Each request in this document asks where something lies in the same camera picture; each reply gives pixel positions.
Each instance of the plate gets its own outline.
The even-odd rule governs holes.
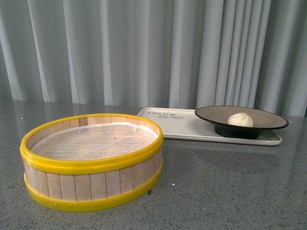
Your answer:
[[[254,127],[234,126],[227,123],[230,116],[237,113],[246,113],[253,122]],[[263,110],[239,106],[207,106],[195,110],[195,115],[214,125],[214,131],[227,138],[257,139],[260,132],[285,128],[289,122],[276,114]]]

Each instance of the steamed bun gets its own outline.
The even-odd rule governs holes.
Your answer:
[[[254,122],[246,113],[238,113],[229,117],[228,124],[233,126],[253,127]]]

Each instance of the yellow plastic band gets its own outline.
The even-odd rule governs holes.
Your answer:
[[[58,200],[53,199],[44,195],[41,195],[33,188],[30,187],[28,184],[27,178],[24,174],[24,181],[27,186],[28,192],[30,196],[38,203],[60,211],[67,211],[67,212],[91,212],[91,211],[98,211],[102,209],[107,209],[111,207],[116,207],[122,204],[125,204],[131,200],[134,200],[141,195],[145,194],[149,191],[159,180],[162,170],[162,165],[157,172],[150,180],[146,183],[142,184],[141,186],[133,189],[129,192],[123,193],[121,195],[112,196],[104,199],[98,200],[89,200],[89,201],[69,201],[69,200]]]
[[[98,116],[128,117],[148,122],[159,129],[158,138],[153,143],[146,146],[145,148],[142,148],[140,150],[125,155],[105,158],[105,159],[98,159],[98,160],[86,160],[86,161],[69,161],[69,160],[46,158],[31,152],[26,147],[28,139],[34,133],[38,132],[41,129],[44,129],[56,123],[61,123],[79,118],[98,117]],[[159,151],[159,149],[162,147],[162,142],[163,142],[163,133],[161,128],[158,126],[158,124],[146,118],[133,116],[133,115],[124,115],[124,114],[90,114],[90,115],[79,115],[79,116],[72,116],[72,117],[59,119],[33,129],[32,131],[27,133],[23,138],[20,145],[20,153],[23,161],[27,163],[29,166],[49,173],[61,173],[61,174],[102,173],[102,172],[108,172],[108,171],[126,168],[150,158]]]

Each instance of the white tray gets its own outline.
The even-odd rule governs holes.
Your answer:
[[[215,133],[211,123],[200,119],[193,109],[143,108],[138,116],[156,122],[162,129],[164,138],[202,140],[249,145],[275,146],[282,138],[271,130],[260,133],[258,139],[225,138]]]

